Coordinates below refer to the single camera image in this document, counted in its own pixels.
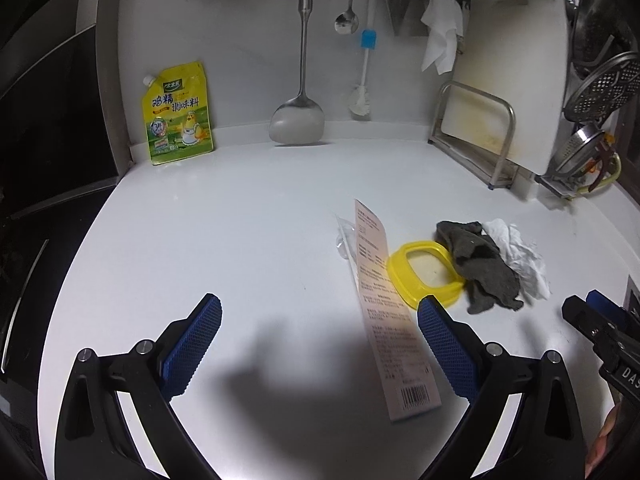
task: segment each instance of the cartoon chicken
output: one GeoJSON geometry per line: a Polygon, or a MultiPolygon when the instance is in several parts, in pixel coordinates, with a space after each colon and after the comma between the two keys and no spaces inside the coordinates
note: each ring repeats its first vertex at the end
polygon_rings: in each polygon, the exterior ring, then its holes
{"type": "Polygon", "coordinates": [[[196,121],[195,112],[189,112],[187,120],[182,125],[182,143],[187,146],[196,144],[200,139],[204,139],[205,135],[202,126],[196,121]]]}

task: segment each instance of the white cap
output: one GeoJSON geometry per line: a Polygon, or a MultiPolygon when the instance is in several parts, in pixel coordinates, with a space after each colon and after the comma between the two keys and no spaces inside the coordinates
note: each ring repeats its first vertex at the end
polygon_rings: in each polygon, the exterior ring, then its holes
{"type": "Polygon", "coordinates": [[[156,80],[155,76],[145,75],[145,78],[142,80],[142,82],[145,84],[147,88],[151,88],[151,85],[154,83],[155,80],[156,80]]]}

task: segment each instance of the metal spoon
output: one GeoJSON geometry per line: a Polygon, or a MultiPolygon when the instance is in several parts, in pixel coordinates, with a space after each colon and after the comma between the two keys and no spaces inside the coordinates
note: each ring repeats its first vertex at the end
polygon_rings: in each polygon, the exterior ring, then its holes
{"type": "Polygon", "coordinates": [[[349,0],[349,7],[340,16],[335,19],[335,31],[338,34],[353,34],[358,30],[359,20],[356,13],[353,12],[351,6],[353,0],[349,0]]]}
{"type": "Polygon", "coordinates": [[[306,96],[306,30],[313,0],[298,0],[302,20],[300,39],[300,92],[281,105],[273,114],[269,137],[280,144],[311,144],[324,133],[324,112],[318,103],[306,96]]]}

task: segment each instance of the barcode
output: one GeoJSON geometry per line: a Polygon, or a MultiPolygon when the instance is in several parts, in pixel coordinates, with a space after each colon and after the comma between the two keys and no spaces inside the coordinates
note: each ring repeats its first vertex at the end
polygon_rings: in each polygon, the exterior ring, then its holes
{"type": "Polygon", "coordinates": [[[405,410],[416,408],[417,406],[423,406],[429,403],[429,393],[427,387],[424,384],[416,384],[415,386],[409,386],[400,390],[402,397],[402,403],[405,410]]]}

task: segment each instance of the metal rack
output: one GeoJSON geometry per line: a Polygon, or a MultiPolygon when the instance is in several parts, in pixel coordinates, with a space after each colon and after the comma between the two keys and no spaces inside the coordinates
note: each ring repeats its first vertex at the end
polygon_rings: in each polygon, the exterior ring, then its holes
{"type": "Polygon", "coordinates": [[[507,101],[489,94],[488,92],[459,83],[458,81],[447,81],[440,87],[440,91],[438,92],[436,110],[428,143],[434,144],[455,161],[471,171],[475,176],[487,184],[489,189],[495,189],[497,187],[510,188],[516,178],[518,169],[520,168],[517,164],[507,160],[515,129],[516,115],[513,111],[513,107],[507,101]],[[500,149],[500,155],[495,155],[495,153],[484,150],[470,142],[449,136],[442,131],[446,96],[449,93],[450,88],[453,86],[489,99],[504,106],[507,110],[509,126],[507,128],[507,135],[504,138],[502,148],[500,149]]]}

